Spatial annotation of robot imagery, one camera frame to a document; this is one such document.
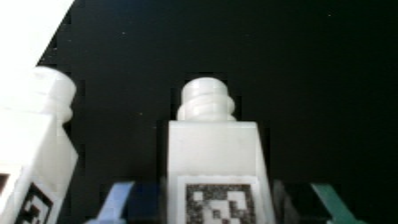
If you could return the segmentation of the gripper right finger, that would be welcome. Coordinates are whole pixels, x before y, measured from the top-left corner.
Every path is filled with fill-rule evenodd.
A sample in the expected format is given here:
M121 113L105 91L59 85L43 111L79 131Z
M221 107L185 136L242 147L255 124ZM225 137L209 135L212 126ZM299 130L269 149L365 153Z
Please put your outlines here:
M326 210L331 214L328 224L368 224L356 218L356 215L349 209L344 199L338 195L331 184L313 183L312 188L319 195Z

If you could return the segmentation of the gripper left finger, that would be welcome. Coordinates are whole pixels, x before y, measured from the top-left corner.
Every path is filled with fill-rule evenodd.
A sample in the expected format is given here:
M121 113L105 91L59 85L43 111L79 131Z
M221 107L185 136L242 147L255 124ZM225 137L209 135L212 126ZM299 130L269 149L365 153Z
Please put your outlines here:
M113 185L98 216L86 222L86 224L127 224L127 219L123 218L123 211L127 207L134 185L134 182L118 182Z

